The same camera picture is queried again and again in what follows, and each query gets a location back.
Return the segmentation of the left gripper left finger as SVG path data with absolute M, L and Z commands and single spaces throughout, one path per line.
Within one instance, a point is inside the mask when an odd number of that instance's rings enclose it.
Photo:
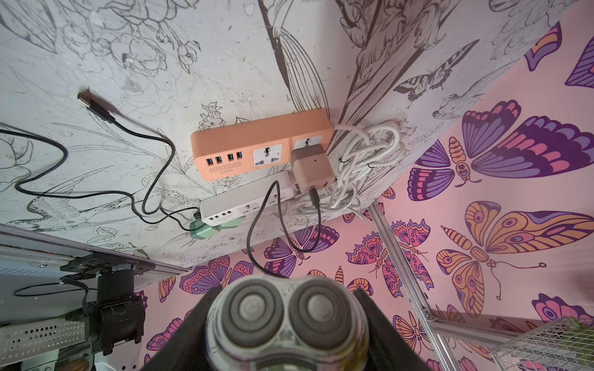
M 207 356 L 206 324 L 208 312 L 222 291 L 220 285 L 210 289 L 142 370 L 215 370 Z

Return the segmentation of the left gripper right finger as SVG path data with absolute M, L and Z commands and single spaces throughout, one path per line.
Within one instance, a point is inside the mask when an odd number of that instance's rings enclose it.
M 364 370 L 430 371 L 431 368 L 410 348 L 374 300 L 362 289 L 354 296 L 366 313 L 369 326 L 368 361 Z

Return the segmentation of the pink USB charger adapter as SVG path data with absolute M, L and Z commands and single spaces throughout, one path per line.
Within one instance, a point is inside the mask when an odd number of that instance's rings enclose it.
M 322 145 L 300 148 L 292 153 L 292 172 L 301 194 L 322 190 L 335 181 L 335 172 Z

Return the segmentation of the orange power strip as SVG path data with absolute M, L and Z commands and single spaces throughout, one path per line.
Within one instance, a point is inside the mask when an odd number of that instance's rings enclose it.
M 334 127 L 323 109 L 269 117 L 191 134 L 194 165 L 205 181 L 290 162 L 295 150 L 328 148 Z

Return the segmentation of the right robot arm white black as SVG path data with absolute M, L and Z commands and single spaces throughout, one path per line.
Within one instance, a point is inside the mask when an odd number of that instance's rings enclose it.
M 60 267 L 64 284 L 83 289 L 81 308 L 65 315 L 87 325 L 94 352 L 109 355 L 120 342 L 139 344 L 144 335 L 145 306 L 135 294 L 134 279 L 155 264 L 139 258 L 92 253 Z

